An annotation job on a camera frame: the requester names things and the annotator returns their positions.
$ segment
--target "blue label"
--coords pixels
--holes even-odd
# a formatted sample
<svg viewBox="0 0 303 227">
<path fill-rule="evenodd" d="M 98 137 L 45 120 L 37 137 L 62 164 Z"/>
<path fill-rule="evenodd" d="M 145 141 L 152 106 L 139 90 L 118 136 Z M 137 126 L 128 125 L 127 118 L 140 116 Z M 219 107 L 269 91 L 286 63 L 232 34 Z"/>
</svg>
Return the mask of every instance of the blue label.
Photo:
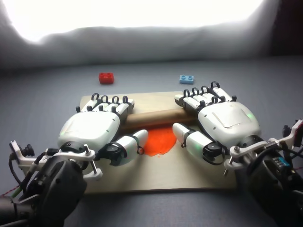
<svg viewBox="0 0 303 227">
<path fill-rule="evenodd" d="M 290 165 L 288 164 L 288 162 L 286 162 L 285 159 L 284 159 L 283 157 L 280 157 L 279 159 L 280 159 L 280 161 L 281 161 L 285 166 L 290 166 Z"/>
</svg>

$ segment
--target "red wire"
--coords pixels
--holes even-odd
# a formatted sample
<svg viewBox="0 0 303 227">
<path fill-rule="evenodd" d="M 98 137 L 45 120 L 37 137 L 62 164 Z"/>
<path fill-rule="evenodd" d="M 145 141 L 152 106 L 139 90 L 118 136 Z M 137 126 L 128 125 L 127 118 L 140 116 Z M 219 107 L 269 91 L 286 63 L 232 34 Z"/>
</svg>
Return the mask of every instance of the red wire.
<svg viewBox="0 0 303 227">
<path fill-rule="evenodd" d="M 16 187 L 14 187 L 13 189 L 11 189 L 11 190 L 7 191 L 6 193 L 4 193 L 4 194 L 0 195 L 0 197 L 3 197 L 3 196 L 5 196 L 6 194 L 8 194 L 8 193 L 10 193 L 10 192 L 12 192 L 12 191 L 14 191 L 14 190 L 16 190 L 18 187 L 19 187 L 19 185 L 18 185 L 18 186 L 16 186 Z"/>
</svg>

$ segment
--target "green wire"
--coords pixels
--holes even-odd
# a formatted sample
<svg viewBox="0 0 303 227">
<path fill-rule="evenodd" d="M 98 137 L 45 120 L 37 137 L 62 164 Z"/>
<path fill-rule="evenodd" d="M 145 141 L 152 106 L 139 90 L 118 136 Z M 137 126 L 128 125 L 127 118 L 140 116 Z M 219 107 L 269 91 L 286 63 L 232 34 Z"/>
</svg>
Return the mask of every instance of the green wire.
<svg viewBox="0 0 303 227">
<path fill-rule="evenodd" d="M 12 194 L 11 197 L 15 198 L 17 195 L 19 195 L 19 193 L 20 193 L 21 191 L 22 191 L 21 188 L 18 187 L 18 188 L 15 190 L 15 192 Z"/>
</svg>

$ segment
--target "wooden board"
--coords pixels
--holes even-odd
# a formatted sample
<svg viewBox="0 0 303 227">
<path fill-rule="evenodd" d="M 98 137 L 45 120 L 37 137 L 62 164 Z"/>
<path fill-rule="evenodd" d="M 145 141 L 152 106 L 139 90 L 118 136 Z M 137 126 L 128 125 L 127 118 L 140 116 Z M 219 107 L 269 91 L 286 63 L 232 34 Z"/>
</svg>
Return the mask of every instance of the wooden board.
<svg viewBox="0 0 303 227">
<path fill-rule="evenodd" d="M 145 113 L 168 110 L 179 107 L 174 96 L 181 92 L 156 92 L 117 95 L 122 98 L 127 95 L 134 99 L 133 113 Z M 82 108 L 90 96 L 81 99 Z M 175 146 L 165 155 L 138 155 L 130 163 L 114 167 L 109 160 L 100 160 L 96 166 L 103 172 L 100 181 L 89 182 L 86 193 L 98 192 L 129 192 L 145 190 L 172 189 L 232 189 L 236 187 L 235 173 L 230 171 L 223 176 L 224 166 L 213 166 L 203 159 L 190 155 L 177 141 Z"/>
</svg>

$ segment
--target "orange play dough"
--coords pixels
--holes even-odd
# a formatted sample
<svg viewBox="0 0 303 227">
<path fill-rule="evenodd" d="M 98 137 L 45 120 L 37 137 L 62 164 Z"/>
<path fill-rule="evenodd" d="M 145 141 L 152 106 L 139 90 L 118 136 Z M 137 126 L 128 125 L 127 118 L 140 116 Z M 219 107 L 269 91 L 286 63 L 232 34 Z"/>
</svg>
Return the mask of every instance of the orange play dough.
<svg viewBox="0 0 303 227">
<path fill-rule="evenodd" d="M 175 145 L 176 137 L 172 127 L 148 130 L 144 153 L 148 156 L 164 155 Z"/>
</svg>

